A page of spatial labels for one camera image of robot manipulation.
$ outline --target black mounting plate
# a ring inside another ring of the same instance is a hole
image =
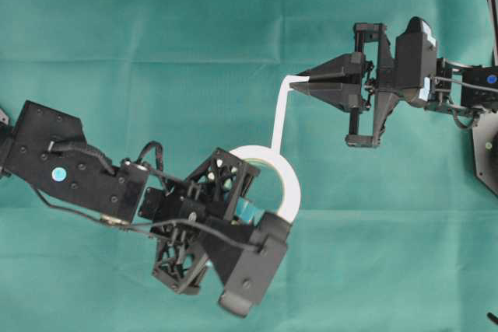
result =
[[[472,129],[475,176],[498,195],[498,114],[483,114]]]

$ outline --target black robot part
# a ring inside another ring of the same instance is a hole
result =
[[[144,160],[152,150],[155,168]],[[219,304],[237,316],[261,302],[286,252],[289,223],[271,213],[257,224],[237,217],[259,169],[222,149],[184,179],[163,171],[158,142],[115,166],[88,144],[80,119],[26,101],[14,127],[6,116],[0,121],[0,174],[25,180],[50,208],[155,237],[153,276],[176,293],[197,294],[211,264],[224,286]],[[162,188],[143,193],[149,175]],[[52,204],[41,192],[101,218]],[[139,216],[150,222],[131,224],[143,194]]]

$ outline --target screw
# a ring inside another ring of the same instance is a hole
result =
[[[242,288],[244,289],[249,289],[251,287],[252,283],[251,283],[251,280],[249,279],[246,279],[244,280],[244,282],[242,283]]]

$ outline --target white tape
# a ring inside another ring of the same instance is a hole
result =
[[[261,145],[245,145],[230,153],[248,163],[260,163],[277,172],[283,189],[282,202],[277,215],[292,224],[301,204],[301,187],[294,169],[287,160],[274,149]]]
[[[287,96],[293,89],[290,83],[308,82],[310,77],[301,77],[300,75],[287,75],[280,85],[279,98],[275,109],[275,122],[273,124],[272,149],[280,153],[282,146],[283,124],[286,119]]]

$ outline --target black cable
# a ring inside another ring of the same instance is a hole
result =
[[[481,119],[481,116],[480,115],[476,115],[474,114],[473,118],[472,118],[472,121],[470,121],[468,124],[464,124],[463,122],[460,121],[460,119],[458,118],[458,112],[457,112],[457,108],[455,105],[454,105],[454,102],[453,102],[453,99],[451,99],[451,96],[448,95],[448,106],[450,107],[451,109],[451,114],[453,116],[453,121],[455,122],[455,124],[462,130],[470,130],[471,128],[477,126],[477,124],[479,123],[479,120]]]
[[[487,313],[486,316],[488,317],[489,320],[498,325],[498,317],[496,317],[495,314]]]
[[[161,143],[156,142],[154,140],[150,141],[149,143],[146,144],[145,147],[143,147],[135,163],[141,164],[144,157],[147,156],[147,153],[149,153],[153,149],[156,150],[156,169],[162,172],[164,169],[163,146],[161,145]],[[149,165],[147,165],[147,169],[149,169],[150,172],[153,171],[153,168],[150,167]],[[164,177],[157,174],[155,175],[155,177],[161,183],[161,187],[164,189],[164,193],[167,194],[169,189],[166,185],[166,180],[164,179]]]
[[[88,215],[88,214],[83,213],[81,211],[78,211],[76,209],[66,208],[64,206],[59,206],[59,205],[52,204],[51,202],[49,202],[44,197],[44,195],[41,194],[41,192],[34,185],[30,184],[30,187],[34,190],[35,194],[37,194],[37,196],[41,199],[41,201],[45,205],[47,205],[49,208],[52,208],[52,209],[55,209],[55,210],[59,210],[59,211],[64,211],[64,212],[67,212],[67,213],[76,214],[76,215],[78,215],[80,217],[89,219],[90,221],[92,221],[94,223],[98,223],[99,225],[104,225],[106,227],[111,227],[111,228],[116,228],[116,229],[123,229],[125,231],[129,230],[129,231],[133,231],[133,232],[137,232],[137,233],[142,233],[142,234],[147,235],[149,237],[150,236],[154,236],[157,239],[165,240],[166,238],[162,237],[161,235],[157,235],[157,234],[155,234],[153,232],[143,231],[141,229],[138,229],[138,227],[150,227],[150,228],[152,228],[152,227],[160,227],[160,226],[163,226],[163,225],[176,225],[176,224],[189,225],[190,227],[193,227],[195,229],[199,229],[201,231],[206,232],[209,235],[217,237],[218,239],[220,239],[220,240],[224,241],[225,243],[227,243],[227,244],[229,244],[231,246],[234,246],[236,248],[239,248],[239,249],[242,249],[242,250],[249,250],[249,251],[252,251],[252,252],[256,252],[256,251],[259,250],[259,248],[257,246],[255,246],[255,245],[246,244],[246,243],[240,243],[240,242],[238,242],[238,241],[236,241],[234,239],[231,239],[230,237],[228,237],[224,233],[218,231],[217,229],[214,229],[214,228],[209,227],[208,225],[205,225],[205,224],[202,224],[202,223],[190,221],[188,219],[176,218],[176,219],[167,219],[166,221],[162,221],[162,222],[135,223],[135,224],[130,224],[130,225],[123,225],[123,224],[120,224],[120,223],[110,224],[108,222],[105,222],[105,221],[102,221],[100,219],[94,218],[92,215]]]
[[[147,156],[147,153],[152,151],[153,149],[156,149],[156,169],[159,171],[163,171],[164,168],[164,162],[163,162],[163,146],[161,143],[156,142],[152,140],[151,142],[147,143],[145,147],[143,147],[142,151],[139,154],[139,157],[135,161],[135,163],[141,163],[142,160],[144,159],[145,156]]]
[[[104,155],[98,148],[84,142],[56,142],[48,149],[49,152],[70,152],[77,151],[88,156],[95,157],[99,160],[102,167],[110,174],[115,175],[116,172],[112,167],[112,161]]]
[[[455,124],[461,128],[462,130],[470,130],[471,128],[477,126],[477,123],[479,122],[479,116],[473,117],[472,120],[468,124],[464,124],[460,119],[458,118],[458,112],[455,109],[451,110],[451,114],[453,115],[453,121]]]
[[[40,200],[45,204],[47,205],[49,208],[51,209],[55,209],[55,210],[60,210],[60,211],[65,211],[66,213],[72,213],[72,214],[76,214],[76,215],[79,215],[80,217],[83,217],[83,218],[86,218],[86,219],[89,219],[90,221],[94,222],[94,223],[98,223],[99,225],[106,225],[106,226],[109,226],[108,223],[104,222],[104,221],[101,221],[100,219],[97,219],[95,217],[93,217],[92,215],[89,215],[89,214],[86,214],[86,213],[83,213],[79,210],[76,210],[76,209],[73,209],[73,208],[66,208],[65,206],[59,206],[59,205],[55,205],[55,204],[52,204],[51,202],[49,202],[44,195],[41,194],[41,192],[32,184],[30,184],[30,187],[33,188],[34,190],[34,193],[37,194],[37,196],[40,198]]]
[[[189,219],[185,218],[173,218],[173,219],[167,219],[166,221],[161,221],[161,222],[147,222],[147,223],[135,223],[132,225],[120,225],[122,229],[135,229],[136,227],[162,227],[164,225],[189,225],[190,227],[193,227],[195,229],[200,229],[201,231],[206,232],[207,234],[217,237],[218,239],[224,241],[225,243],[234,246],[236,248],[242,249],[242,250],[249,250],[251,252],[256,252],[259,250],[258,246],[253,245],[253,244],[246,244],[246,243],[240,243],[234,239],[231,239],[224,233],[218,231],[217,229],[214,229],[212,227],[209,227],[208,225],[198,223],[191,221]]]

